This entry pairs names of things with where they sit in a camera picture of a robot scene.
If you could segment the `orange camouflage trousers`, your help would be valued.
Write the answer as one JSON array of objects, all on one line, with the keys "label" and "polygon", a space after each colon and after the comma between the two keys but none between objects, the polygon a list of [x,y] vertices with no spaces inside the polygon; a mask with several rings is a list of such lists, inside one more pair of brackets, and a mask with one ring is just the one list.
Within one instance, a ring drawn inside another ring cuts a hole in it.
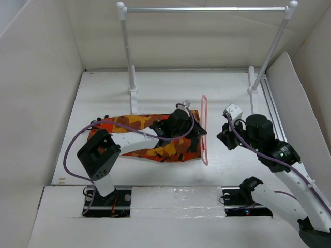
[{"label": "orange camouflage trousers", "polygon": [[[131,127],[135,130],[143,130],[155,121],[162,121],[168,118],[169,114],[146,114],[146,115],[121,115],[109,117],[106,115],[104,120],[113,121],[125,125],[120,127],[111,123],[94,125],[89,130],[87,139],[91,139],[99,129],[106,129],[109,133],[128,133]],[[160,145],[147,149],[134,150],[125,153],[124,156],[144,158],[156,162],[186,162],[199,159],[205,154],[205,144],[201,138],[187,139],[182,138],[169,143],[162,141]]]}]

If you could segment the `pink clothes hanger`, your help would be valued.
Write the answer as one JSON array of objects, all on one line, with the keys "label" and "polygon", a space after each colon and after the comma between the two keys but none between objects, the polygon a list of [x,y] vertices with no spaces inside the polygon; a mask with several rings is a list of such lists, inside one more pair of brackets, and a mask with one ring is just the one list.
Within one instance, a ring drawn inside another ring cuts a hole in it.
[{"label": "pink clothes hanger", "polygon": [[[202,95],[200,117],[201,117],[201,126],[204,130],[207,130],[207,107],[208,107],[207,97],[205,95]],[[201,148],[202,162],[205,166],[208,166],[207,136],[206,135],[204,135],[200,138],[200,148]]]}]

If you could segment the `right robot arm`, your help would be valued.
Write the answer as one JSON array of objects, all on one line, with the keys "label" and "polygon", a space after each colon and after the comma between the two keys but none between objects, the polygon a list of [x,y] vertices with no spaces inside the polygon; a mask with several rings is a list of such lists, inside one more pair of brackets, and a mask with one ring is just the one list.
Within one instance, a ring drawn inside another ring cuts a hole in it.
[{"label": "right robot arm", "polygon": [[256,154],[292,193],[292,196],[271,190],[257,177],[240,184],[239,197],[244,203],[258,203],[270,209],[299,234],[308,247],[330,247],[330,203],[308,175],[301,158],[287,142],[275,137],[273,124],[264,115],[225,111],[227,123],[217,135],[229,150],[246,148]]}]

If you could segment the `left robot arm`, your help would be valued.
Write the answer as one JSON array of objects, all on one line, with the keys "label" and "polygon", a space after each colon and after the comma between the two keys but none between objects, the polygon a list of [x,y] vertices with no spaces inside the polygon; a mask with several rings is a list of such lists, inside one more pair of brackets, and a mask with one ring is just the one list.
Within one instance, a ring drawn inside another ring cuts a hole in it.
[{"label": "left robot arm", "polygon": [[116,187],[110,171],[119,156],[143,149],[164,148],[170,142],[182,139],[193,142],[189,151],[194,152],[199,138],[207,134],[193,113],[183,106],[178,106],[167,119],[154,120],[142,130],[126,129],[129,132],[110,133],[99,128],[77,152],[79,161],[96,187],[98,200],[104,205],[115,200]]}]

